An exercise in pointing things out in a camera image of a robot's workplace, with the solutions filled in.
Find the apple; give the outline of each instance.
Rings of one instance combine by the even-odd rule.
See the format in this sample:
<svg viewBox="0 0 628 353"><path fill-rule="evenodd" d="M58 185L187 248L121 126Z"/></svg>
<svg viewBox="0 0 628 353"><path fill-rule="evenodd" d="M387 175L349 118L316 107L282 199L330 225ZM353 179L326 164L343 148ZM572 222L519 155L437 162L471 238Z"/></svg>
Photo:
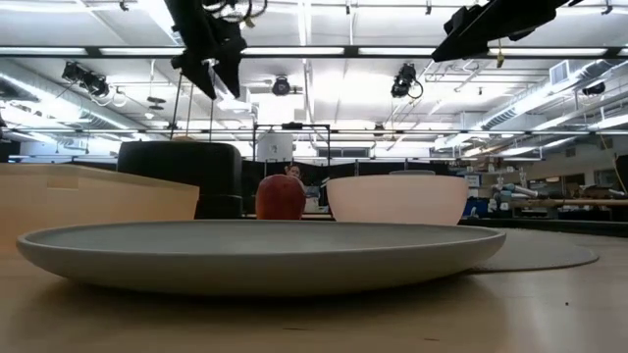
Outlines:
<svg viewBox="0 0 628 353"><path fill-rule="evenodd" d="M301 180L294 176L267 176L257 187L258 220L300 220L305 209Z"/></svg>

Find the bowl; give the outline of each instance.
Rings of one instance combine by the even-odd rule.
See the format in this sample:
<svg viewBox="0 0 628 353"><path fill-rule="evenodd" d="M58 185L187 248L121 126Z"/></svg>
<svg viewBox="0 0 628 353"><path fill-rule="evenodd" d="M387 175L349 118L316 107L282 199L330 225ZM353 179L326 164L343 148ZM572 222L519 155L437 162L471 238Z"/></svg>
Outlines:
<svg viewBox="0 0 628 353"><path fill-rule="evenodd" d="M455 226L468 185L456 176L354 176L328 181L338 222Z"/></svg>

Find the table surface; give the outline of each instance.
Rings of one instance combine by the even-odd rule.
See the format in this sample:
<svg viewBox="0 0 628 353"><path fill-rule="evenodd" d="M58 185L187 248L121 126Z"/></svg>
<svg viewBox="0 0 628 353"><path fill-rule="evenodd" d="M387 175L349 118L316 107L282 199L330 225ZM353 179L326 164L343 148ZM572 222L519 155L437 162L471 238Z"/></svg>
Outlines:
<svg viewBox="0 0 628 353"><path fill-rule="evenodd" d="M628 239L543 236L601 259L343 297L243 300L72 284L0 249L0 352L625 352Z"/></svg>

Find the fluorescent light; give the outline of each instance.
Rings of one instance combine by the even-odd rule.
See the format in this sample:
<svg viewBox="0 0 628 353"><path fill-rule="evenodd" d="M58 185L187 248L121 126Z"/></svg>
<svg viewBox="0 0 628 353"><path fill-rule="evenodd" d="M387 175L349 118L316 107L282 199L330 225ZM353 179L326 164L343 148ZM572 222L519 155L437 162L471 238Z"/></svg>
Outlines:
<svg viewBox="0 0 628 353"><path fill-rule="evenodd" d="M628 124L628 114L626 115L622 115L619 117L613 117L613 118L607 118L602 120L599 123L595 123L592 124L588 127L589 130L596 130L596 129L603 129L603 128L609 128L609 127L614 127L614 126L620 126L620 125L624 125L624 124Z"/></svg>
<svg viewBox="0 0 628 353"><path fill-rule="evenodd" d="M181 47L153 47L153 48L100 48L102 55L119 55L119 56L133 56L133 55L145 55L145 56L176 56L183 53L184 48Z"/></svg>
<svg viewBox="0 0 628 353"><path fill-rule="evenodd" d="M357 53L358 53L358 55L428 56L428 55L432 55L434 50L436 50L436 48L387 48L387 47L378 47L378 48L359 48L357 50Z"/></svg>
<svg viewBox="0 0 628 353"><path fill-rule="evenodd" d="M536 135L586 135L588 131L532 131Z"/></svg>
<svg viewBox="0 0 628 353"><path fill-rule="evenodd" d="M473 134L479 134L479 135L501 135L501 134L510 134L510 135L522 135L524 133L526 133L525 131L507 131L507 130L474 130L474 131L470 131L470 133Z"/></svg>
<svg viewBox="0 0 628 353"><path fill-rule="evenodd" d="M13 134L15 136L18 136L18 137L28 138L28 139L31 139L31 140L39 141L39 142L46 142L46 143L55 143L55 142L57 142L54 138L52 138L50 136L46 136L46 135L41 134L41 133L37 133L37 132L31 132L30 134L21 133L21 132L11 132L11 134Z"/></svg>
<svg viewBox="0 0 628 353"><path fill-rule="evenodd" d="M541 162L542 158L524 158L524 157L515 157L515 158L504 158L506 162Z"/></svg>
<svg viewBox="0 0 628 353"><path fill-rule="evenodd" d="M598 135L628 135L628 130L604 130L597 131Z"/></svg>
<svg viewBox="0 0 628 353"><path fill-rule="evenodd" d="M516 156L535 150L537 147L515 147L499 153L499 156Z"/></svg>
<svg viewBox="0 0 628 353"><path fill-rule="evenodd" d="M0 55L87 55L85 48L78 47L0 47Z"/></svg>
<svg viewBox="0 0 628 353"><path fill-rule="evenodd" d="M502 48L501 54L528 56L597 56L604 54L606 50L605 48ZM491 48L490 54L499 54L499 49Z"/></svg>
<svg viewBox="0 0 628 353"><path fill-rule="evenodd" d="M542 123L536 127L533 128L533 130L542 130L542 129L547 129L547 128L551 128L551 127L556 127L561 125L562 123L568 121L569 118L565 118L565 117L560 117L560 118L555 118L552 119L548 122Z"/></svg>
<svg viewBox="0 0 628 353"><path fill-rule="evenodd" d="M559 139L557 141L548 143L547 145L543 146L543 148L552 148L552 147L560 146L561 144L567 143L569 141L573 141L574 139L575 139L574 137L567 137L567 138Z"/></svg>
<svg viewBox="0 0 628 353"><path fill-rule="evenodd" d="M342 55L340 47L257 47L242 50L243 56L274 56L274 55Z"/></svg>

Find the stage light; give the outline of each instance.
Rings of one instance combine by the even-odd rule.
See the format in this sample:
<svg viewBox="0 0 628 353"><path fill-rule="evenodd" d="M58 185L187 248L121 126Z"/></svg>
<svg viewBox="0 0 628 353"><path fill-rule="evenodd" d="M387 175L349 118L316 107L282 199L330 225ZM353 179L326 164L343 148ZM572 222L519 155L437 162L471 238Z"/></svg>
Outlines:
<svg viewBox="0 0 628 353"><path fill-rule="evenodd" d="M418 96L410 95L410 89L414 84L421 87L421 94ZM412 99L419 99L423 95L423 85L416 79L416 69L414 64L403 64L399 70L399 74L394 77L394 83L392 84L391 96L392 98L410 97Z"/></svg>
<svg viewBox="0 0 628 353"><path fill-rule="evenodd" d="M77 84L79 87L86 89L89 95L97 98L103 98L109 94L107 77L87 70L78 63L66 63L61 78L71 84Z"/></svg>
<svg viewBox="0 0 628 353"><path fill-rule="evenodd" d="M276 96L285 96L290 94L290 83L286 76L279 76L273 84L273 94Z"/></svg>

